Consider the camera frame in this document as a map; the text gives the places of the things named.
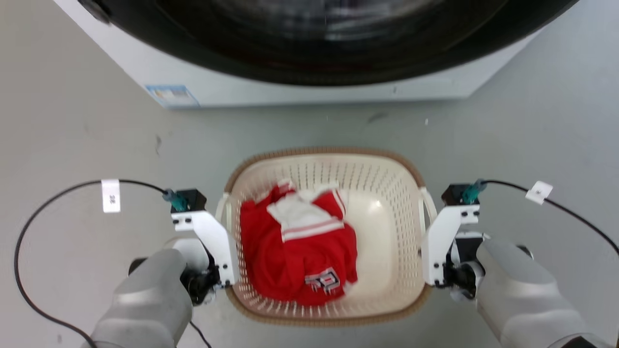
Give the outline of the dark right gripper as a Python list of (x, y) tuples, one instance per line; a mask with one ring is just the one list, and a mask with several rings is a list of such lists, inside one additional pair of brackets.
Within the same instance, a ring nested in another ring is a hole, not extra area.
[(456, 236), (444, 265), (445, 286), (453, 298), (475, 298), (484, 277), (484, 267), (477, 258), (483, 236)]

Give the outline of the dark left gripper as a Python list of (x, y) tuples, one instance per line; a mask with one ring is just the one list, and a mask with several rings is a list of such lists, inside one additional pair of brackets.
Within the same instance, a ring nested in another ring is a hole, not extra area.
[(203, 304), (208, 295), (214, 294), (221, 284), (219, 265), (209, 266), (205, 270), (197, 270), (186, 264), (181, 274), (181, 284), (187, 291), (192, 306)]

